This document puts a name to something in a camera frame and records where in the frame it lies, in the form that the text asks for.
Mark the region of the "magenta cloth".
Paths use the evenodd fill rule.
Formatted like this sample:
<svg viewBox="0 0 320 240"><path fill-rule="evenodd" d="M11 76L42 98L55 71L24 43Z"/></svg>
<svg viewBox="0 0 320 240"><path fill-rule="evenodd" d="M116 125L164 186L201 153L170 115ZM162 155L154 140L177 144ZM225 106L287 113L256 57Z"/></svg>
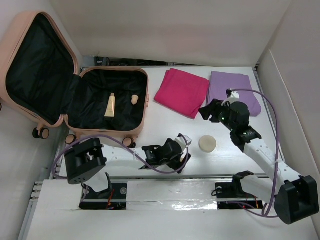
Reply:
<svg viewBox="0 0 320 240"><path fill-rule="evenodd" d="M195 119L204 103L210 81L206 78L171 68L164 79L154 100L191 119Z"/></svg>

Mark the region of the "purple cloth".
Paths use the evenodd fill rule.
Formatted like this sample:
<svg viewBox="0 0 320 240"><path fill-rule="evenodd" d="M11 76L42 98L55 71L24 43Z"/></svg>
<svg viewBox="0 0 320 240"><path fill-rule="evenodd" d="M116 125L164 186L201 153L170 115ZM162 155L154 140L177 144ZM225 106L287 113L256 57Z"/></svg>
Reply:
<svg viewBox="0 0 320 240"><path fill-rule="evenodd" d="M206 96L206 105L213 99L225 100L228 89L252 90L250 78L244 74L225 73L212 71L209 88ZM251 117L257 117L262 112L262 107L251 91L240 91L239 101L248 106Z"/></svg>

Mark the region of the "beige cosmetic tube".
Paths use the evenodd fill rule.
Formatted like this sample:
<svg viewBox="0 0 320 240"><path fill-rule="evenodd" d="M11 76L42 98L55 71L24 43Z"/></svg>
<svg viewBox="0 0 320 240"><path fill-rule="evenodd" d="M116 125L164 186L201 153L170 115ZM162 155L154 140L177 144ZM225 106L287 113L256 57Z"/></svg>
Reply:
<svg viewBox="0 0 320 240"><path fill-rule="evenodd" d="M115 106L116 106L116 97L114 93L111 93L108 99L108 104L105 110L105 118L114 118L115 117Z"/></svg>

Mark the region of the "pink hard-shell suitcase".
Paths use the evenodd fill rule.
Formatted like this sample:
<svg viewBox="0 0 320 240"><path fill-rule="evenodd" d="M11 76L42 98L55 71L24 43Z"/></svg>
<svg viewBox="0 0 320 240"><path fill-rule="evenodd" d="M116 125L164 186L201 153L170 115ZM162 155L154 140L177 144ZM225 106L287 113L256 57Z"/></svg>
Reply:
<svg viewBox="0 0 320 240"><path fill-rule="evenodd" d="M36 123L36 139L67 125L72 131L68 144L83 135L101 134L134 148L144 127L148 86L148 74L138 67L80 71L75 53L43 11L17 14L0 42L0 98ZM111 93L115 117L104 117ZM139 96L136 105L132 95Z"/></svg>

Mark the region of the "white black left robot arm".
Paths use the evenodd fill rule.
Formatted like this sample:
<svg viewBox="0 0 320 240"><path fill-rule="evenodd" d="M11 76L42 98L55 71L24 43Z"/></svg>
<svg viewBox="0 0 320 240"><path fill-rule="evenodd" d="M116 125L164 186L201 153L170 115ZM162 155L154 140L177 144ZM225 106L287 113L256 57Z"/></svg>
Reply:
<svg viewBox="0 0 320 240"><path fill-rule="evenodd" d="M152 170L162 175L180 174L191 158L192 140L179 134L164 145L129 148L103 145L99 138L86 138L64 153L67 181L70 185L85 185L100 198L113 191L107 167Z"/></svg>

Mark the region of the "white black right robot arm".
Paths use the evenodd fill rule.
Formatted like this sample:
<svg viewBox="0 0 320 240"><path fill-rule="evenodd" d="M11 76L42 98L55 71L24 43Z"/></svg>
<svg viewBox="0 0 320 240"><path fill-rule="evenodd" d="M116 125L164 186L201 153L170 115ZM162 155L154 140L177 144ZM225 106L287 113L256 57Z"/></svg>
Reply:
<svg viewBox="0 0 320 240"><path fill-rule="evenodd" d="M272 183L267 185L253 173L241 172L235 175L237 181L231 184L235 196L242 197L248 193L262 199L287 225L319 212L316 180L310 175L302 176L276 158L262 136L250 126L250 111L245 103L214 99L198 111L204 120L223 124L230 131L233 144L272 179Z"/></svg>

